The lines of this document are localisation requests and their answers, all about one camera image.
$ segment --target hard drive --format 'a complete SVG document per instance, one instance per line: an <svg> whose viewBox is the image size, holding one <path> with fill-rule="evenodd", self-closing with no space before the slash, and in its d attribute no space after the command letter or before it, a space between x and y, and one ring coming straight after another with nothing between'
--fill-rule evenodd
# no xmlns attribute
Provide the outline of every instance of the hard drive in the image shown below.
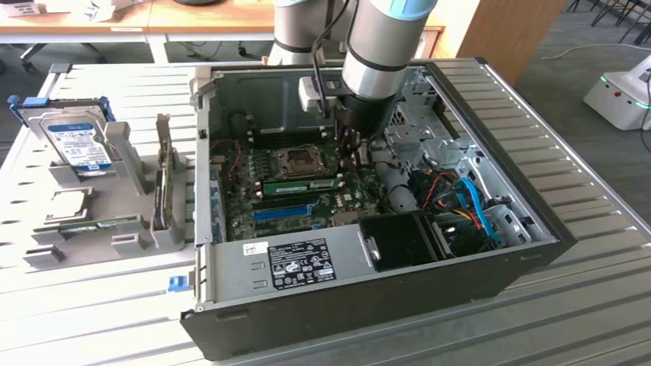
<svg viewBox="0 0 651 366"><path fill-rule="evenodd" d="M80 176L113 171L116 153L105 142L104 128L114 118L105 98L26 98L17 112L51 152L54 165L70 165Z"/></svg>

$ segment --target circuit board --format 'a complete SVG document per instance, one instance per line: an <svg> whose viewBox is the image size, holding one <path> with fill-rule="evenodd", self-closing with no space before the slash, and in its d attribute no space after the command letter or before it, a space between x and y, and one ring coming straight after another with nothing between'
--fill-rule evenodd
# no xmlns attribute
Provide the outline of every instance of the circuit board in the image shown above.
<svg viewBox="0 0 651 366"><path fill-rule="evenodd" d="M336 159L328 141L256 149L249 141L221 140L212 162L220 167L226 240L341 226L377 214L373 169L336 173Z"/></svg>

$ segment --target red wire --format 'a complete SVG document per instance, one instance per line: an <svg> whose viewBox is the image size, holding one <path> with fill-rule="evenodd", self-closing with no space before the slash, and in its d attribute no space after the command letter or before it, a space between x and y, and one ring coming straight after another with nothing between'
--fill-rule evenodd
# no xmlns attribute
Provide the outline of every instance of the red wire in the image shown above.
<svg viewBox="0 0 651 366"><path fill-rule="evenodd" d="M481 229L481 224L478 223L478 220L477 218L474 217L474 215L472 214L472 212L469 212L469 210L465 211L465 213L468 214L469 216L469 219L472 220L472 222L474 223L474 225L477 226L477 229Z"/></svg>
<svg viewBox="0 0 651 366"><path fill-rule="evenodd" d="M233 175L233 170L234 170L234 167L237 166L237 163L240 163L240 158L241 158L241 147L240 147L240 142L237 142L236 140L228 140L228 139L222 139L222 140L216 140L212 144L210 144L210 149L214 149L214 146L217 146L220 143L232 143L234 145L234 147L237 147L237 157L234 158L234 162L233 164L230 165L230 168L228 169L228 177L230 178L230 176Z"/></svg>
<svg viewBox="0 0 651 366"><path fill-rule="evenodd" d="M429 198L430 198L430 194L434 192L434 187L436 187L436 183L438 183L438 179L444 176L444 175L452 175L456 177L456 173L453 172L442 172L438 174L438 176L436 177L433 183L430 184L430 188L429 188L429 193L426 194L426 198L425 198L425 203L422 204L422 210L425 209L428 203L429 203Z"/></svg>

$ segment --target gray carpet floor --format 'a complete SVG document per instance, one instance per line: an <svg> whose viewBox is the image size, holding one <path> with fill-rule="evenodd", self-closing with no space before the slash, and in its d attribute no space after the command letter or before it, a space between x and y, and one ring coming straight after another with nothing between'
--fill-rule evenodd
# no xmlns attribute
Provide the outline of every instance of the gray carpet floor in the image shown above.
<svg viewBox="0 0 651 366"><path fill-rule="evenodd" d="M558 14L516 89L637 214L651 222L651 152L641 145L640 132L617 130L581 101L602 72L626 71L649 51L592 47L569 52L560 59L540 59L570 47L617 42L626 24L614 27L616 17L608 14L596 27L589 27L596 14L596 9L588 12L590 6L580 2L576 12ZM637 33L630 32L628 42ZM644 133L644 137L651 145L651 133Z"/></svg>
<svg viewBox="0 0 651 366"><path fill-rule="evenodd" d="M625 24L616 28L614 16L606 15L596 27L589 27L596 14L596 11L588 12L589 7L588 2L580 2L576 12L558 14L516 89L605 182L651 222L651 153L641 146L640 134L617 130L581 102L598 75L629 69L648 55L648 51L628 47L594 47L577 50L557 60L540 59L569 47L616 43ZM268 54L270 42L246 42L245 46L250 53L262 55ZM96 47L109 63L152 61L144 43L97 43ZM166 47L170 62L196 61L186 56L188 52L178 43L170 43ZM217 43L208 42L200 48L210 55L216 47ZM328 57L334 58L336 54L330 53L326 52ZM1 107L7 96L35 95L49 64L96 62L92 53L78 44L51 44L43 48L31 59L38 69L33 74L22 71L17 57L17 50L0 46L0 59L7 68L6 73L0 75L0 161L19 127L7 108ZM236 43L224 43L212 60L241 60Z"/></svg>

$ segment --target cpu socket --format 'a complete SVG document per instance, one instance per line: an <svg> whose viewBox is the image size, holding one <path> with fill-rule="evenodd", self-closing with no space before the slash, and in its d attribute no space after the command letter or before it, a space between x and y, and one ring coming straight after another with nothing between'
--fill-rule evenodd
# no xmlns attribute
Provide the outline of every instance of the cpu socket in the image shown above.
<svg viewBox="0 0 651 366"><path fill-rule="evenodd" d="M321 150L316 146L280 149L276 157L280 166L276 178L308 178L329 173L322 164Z"/></svg>

